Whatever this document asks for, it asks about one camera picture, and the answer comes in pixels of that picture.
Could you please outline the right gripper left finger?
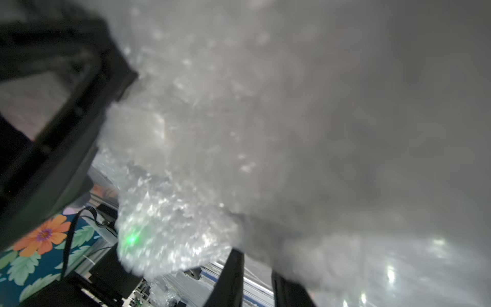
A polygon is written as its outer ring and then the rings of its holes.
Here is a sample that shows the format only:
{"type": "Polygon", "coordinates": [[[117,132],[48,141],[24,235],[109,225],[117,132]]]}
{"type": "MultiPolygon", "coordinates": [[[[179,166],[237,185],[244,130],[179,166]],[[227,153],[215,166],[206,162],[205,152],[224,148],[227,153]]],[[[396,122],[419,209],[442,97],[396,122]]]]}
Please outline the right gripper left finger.
{"type": "Polygon", "coordinates": [[[244,253],[232,249],[204,307],[241,307],[244,289],[244,253]]]}

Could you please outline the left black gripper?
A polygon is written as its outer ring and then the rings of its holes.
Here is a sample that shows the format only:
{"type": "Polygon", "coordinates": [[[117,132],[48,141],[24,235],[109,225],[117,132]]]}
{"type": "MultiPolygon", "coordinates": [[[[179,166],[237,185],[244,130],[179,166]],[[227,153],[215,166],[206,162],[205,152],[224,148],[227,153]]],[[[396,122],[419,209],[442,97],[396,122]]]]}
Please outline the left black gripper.
{"type": "Polygon", "coordinates": [[[75,1],[1,2],[1,248],[87,192],[107,108],[138,78],[75,1]]]}

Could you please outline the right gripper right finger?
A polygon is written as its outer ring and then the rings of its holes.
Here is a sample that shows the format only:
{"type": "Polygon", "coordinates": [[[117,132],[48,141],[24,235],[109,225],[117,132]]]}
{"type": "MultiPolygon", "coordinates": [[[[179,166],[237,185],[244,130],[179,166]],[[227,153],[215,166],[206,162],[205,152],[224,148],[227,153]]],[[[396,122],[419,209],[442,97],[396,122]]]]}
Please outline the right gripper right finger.
{"type": "Polygon", "coordinates": [[[272,271],[275,307],[316,307],[306,289],[272,271]]]}

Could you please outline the clear bubble wrap sheet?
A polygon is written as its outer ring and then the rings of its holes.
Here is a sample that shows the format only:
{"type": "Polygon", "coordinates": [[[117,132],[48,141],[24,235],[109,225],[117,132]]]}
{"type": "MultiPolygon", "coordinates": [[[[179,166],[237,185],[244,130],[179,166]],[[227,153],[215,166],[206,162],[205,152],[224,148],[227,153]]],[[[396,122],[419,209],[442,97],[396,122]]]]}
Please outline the clear bubble wrap sheet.
{"type": "Polygon", "coordinates": [[[489,1],[82,1],[140,78],[95,166],[118,256],[230,248],[320,306],[490,305],[489,1]]]}

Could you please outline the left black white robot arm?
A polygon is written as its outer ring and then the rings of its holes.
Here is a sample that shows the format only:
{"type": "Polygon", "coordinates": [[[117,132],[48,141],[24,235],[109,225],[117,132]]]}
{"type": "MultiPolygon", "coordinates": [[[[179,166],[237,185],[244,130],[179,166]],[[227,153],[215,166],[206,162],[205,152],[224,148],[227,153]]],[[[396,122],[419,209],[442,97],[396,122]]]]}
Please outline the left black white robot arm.
{"type": "Polygon", "coordinates": [[[1,2],[3,306],[123,306],[140,284],[92,168],[106,111],[137,77],[73,1],[1,2]]]}

